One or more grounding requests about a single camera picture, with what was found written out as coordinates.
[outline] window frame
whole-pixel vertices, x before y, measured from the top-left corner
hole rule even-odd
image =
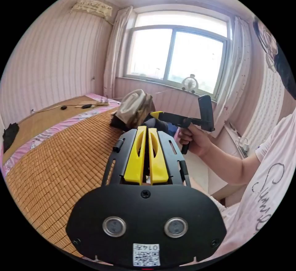
[[[147,13],[147,12],[154,12],[154,11],[145,11],[141,12],[138,15],[142,13]],[[202,15],[207,15],[212,18],[217,18],[208,14],[202,14]],[[221,64],[220,64],[220,69],[219,73],[217,76],[217,82],[214,88],[213,93],[206,92],[204,90],[198,89],[198,91],[195,93],[196,95],[210,95],[211,99],[213,101],[217,101],[218,99],[218,94],[219,90],[222,86],[223,78],[225,76],[225,71],[228,63],[228,57],[229,57],[229,47],[230,47],[230,34],[231,34],[231,28],[230,28],[230,21],[221,19],[227,23],[227,37],[224,37],[222,35],[219,35],[217,33],[213,33],[207,30],[203,29],[198,29],[198,28],[193,28],[189,26],[179,26],[179,25],[149,25],[149,26],[140,26],[140,27],[135,27],[136,19],[135,18],[133,22],[133,27],[129,29],[128,36],[127,36],[127,44],[126,44],[126,58],[125,58],[125,64],[124,64],[124,75],[123,77],[125,78],[130,78],[130,79],[137,79],[137,80],[143,80],[143,81],[148,81],[148,82],[155,82],[159,83],[162,85],[174,87],[177,89],[181,89],[180,83],[170,81],[167,79],[170,66],[171,66],[171,61],[172,61],[172,56],[173,56],[173,49],[174,49],[174,43],[175,43],[175,37],[177,32],[185,32],[185,33],[191,33],[191,34],[196,34],[208,38],[212,38],[214,40],[220,41],[223,43],[223,49],[222,49],[222,57],[221,57]],[[156,78],[149,78],[149,77],[144,77],[144,76],[139,76],[139,75],[131,75],[127,74],[129,68],[130,68],[130,62],[131,62],[131,53],[132,53],[132,39],[133,39],[133,34],[136,31],[141,31],[141,30],[149,30],[149,29],[171,29],[172,30],[172,36],[171,36],[171,41],[170,41],[170,46],[169,46],[169,51],[168,51],[168,57],[166,61],[166,68],[164,72],[164,77],[163,79],[156,79]]]

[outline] bamboo mat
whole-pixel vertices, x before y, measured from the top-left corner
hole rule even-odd
[[[101,185],[112,147],[122,134],[109,125],[115,110],[53,135],[6,176],[9,191],[30,224],[49,242],[79,257],[65,227],[74,204]]]
[[[11,147],[3,155],[3,164],[13,155],[13,153],[29,140],[44,132],[48,128],[63,122],[75,115],[89,111],[90,109],[75,108],[75,105],[80,104],[82,101],[90,101],[87,96],[80,96],[77,98],[69,99],[63,102],[59,102],[55,105],[45,108],[50,109],[58,105],[74,105],[68,106],[66,110],[55,108],[45,112],[34,113],[31,116],[25,118],[19,122],[19,132],[16,135]]]

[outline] finger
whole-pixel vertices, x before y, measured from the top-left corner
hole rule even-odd
[[[188,129],[191,131],[191,133],[193,135],[200,135],[201,133],[203,133],[203,131],[201,129],[199,129],[197,126],[195,126],[194,124],[190,123]]]
[[[185,135],[183,133],[180,133],[179,134],[179,138],[184,140],[184,141],[188,141],[188,142],[191,142],[192,141],[192,137],[191,136],[188,136],[188,135]]]
[[[180,132],[183,133],[183,134],[186,134],[188,136],[192,136],[192,132],[187,128],[181,128]]]
[[[184,140],[179,140],[179,143],[181,145],[187,145],[189,142],[188,141],[184,141]]]

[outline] window sill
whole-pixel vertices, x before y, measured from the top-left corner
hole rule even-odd
[[[117,77],[117,79],[126,79],[126,80],[133,80],[133,81],[141,81],[143,83],[151,83],[151,84],[154,84],[154,85],[163,86],[165,88],[176,89],[176,90],[182,91],[182,92],[184,92],[184,93],[186,93],[188,95],[193,95],[193,96],[197,96],[197,97],[200,97],[201,96],[201,95],[199,95],[197,93],[192,93],[192,92],[183,90],[181,88],[177,88],[177,87],[170,86],[170,85],[167,85],[167,84],[158,83],[158,82],[155,82],[155,81],[150,81],[150,80],[145,80],[145,79],[136,79],[136,78],[130,78],[130,77]],[[217,102],[214,101],[213,98],[211,98],[211,101],[212,101],[212,105],[214,105],[214,106],[217,105]]]

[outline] hand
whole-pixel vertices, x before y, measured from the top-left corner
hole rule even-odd
[[[178,137],[181,145],[187,145],[191,142],[189,145],[189,151],[199,157],[205,155],[212,145],[212,142],[207,135],[192,123],[188,129],[181,128]]]

